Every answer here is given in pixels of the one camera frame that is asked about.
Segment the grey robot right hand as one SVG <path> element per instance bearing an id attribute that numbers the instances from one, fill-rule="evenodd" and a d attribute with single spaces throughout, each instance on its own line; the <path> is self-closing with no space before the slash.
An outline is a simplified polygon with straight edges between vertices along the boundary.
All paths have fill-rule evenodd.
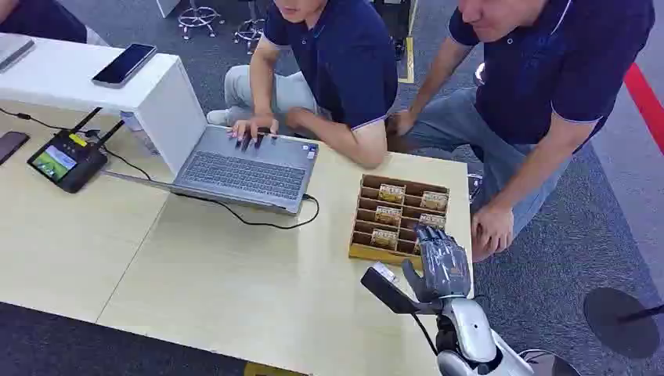
<path id="1" fill-rule="evenodd" d="M 467 254 L 444 230 L 424 224 L 414 227 L 420 249 L 421 271 L 412 261 L 402 262 L 402 272 L 417 300 L 432 303 L 444 298 L 466 298 L 471 292 Z"/>

